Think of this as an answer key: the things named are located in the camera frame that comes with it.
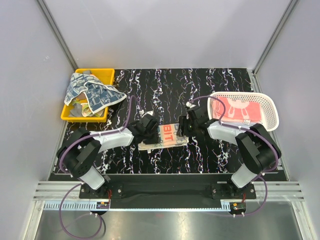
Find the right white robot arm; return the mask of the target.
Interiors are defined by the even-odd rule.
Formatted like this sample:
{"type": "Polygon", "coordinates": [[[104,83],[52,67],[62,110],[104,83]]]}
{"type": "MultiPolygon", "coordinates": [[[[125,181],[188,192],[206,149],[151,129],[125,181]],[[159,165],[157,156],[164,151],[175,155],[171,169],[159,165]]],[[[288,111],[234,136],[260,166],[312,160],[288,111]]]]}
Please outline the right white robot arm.
{"type": "Polygon", "coordinates": [[[280,148],[262,124],[245,126],[237,122],[225,123],[220,119],[209,118],[205,107],[193,106],[179,117],[177,135],[196,137],[200,134],[237,146],[243,163],[225,187],[228,195],[235,199],[244,194],[249,183],[277,168],[282,157],[280,148]]]}

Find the colourful rabbit text towel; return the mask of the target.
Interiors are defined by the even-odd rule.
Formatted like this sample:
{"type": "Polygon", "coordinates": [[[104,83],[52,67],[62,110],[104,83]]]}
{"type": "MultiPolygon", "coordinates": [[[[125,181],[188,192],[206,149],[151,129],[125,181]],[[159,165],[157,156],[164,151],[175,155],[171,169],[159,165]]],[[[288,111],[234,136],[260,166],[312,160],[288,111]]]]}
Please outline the colourful rabbit text towel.
{"type": "Polygon", "coordinates": [[[159,143],[145,144],[144,142],[141,142],[138,144],[138,150],[147,151],[148,153],[150,153],[151,151],[157,149],[186,146],[189,142],[189,138],[187,136],[178,136],[178,128],[178,123],[159,125],[159,143]]]}

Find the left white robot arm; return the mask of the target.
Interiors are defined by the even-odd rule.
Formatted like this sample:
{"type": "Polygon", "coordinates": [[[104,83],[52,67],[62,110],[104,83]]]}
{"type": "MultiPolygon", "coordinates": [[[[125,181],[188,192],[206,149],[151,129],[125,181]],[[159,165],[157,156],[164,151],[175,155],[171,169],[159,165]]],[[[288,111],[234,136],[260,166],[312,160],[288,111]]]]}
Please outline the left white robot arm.
{"type": "Polygon", "coordinates": [[[59,167],[87,184],[95,197],[103,198],[108,193],[108,186],[106,179],[94,167],[97,155],[109,149],[142,142],[157,144],[160,141],[158,126],[154,112],[147,111],[139,120],[114,130],[88,131],[81,127],[57,150],[59,167]]]}

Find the pink rabbit towel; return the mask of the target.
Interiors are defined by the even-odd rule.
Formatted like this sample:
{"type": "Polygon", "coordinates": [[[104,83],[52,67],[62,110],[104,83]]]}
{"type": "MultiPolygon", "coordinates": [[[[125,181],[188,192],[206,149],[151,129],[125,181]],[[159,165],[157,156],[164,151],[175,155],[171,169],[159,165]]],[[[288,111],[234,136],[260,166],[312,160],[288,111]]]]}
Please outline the pink rabbit towel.
{"type": "Polygon", "coordinates": [[[244,101],[218,96],[218,100],[213,100],[211,104],[212,117],[220,119],[222,122],[236,123],[261,123],[261,105],[254,101],[244,101]]]}

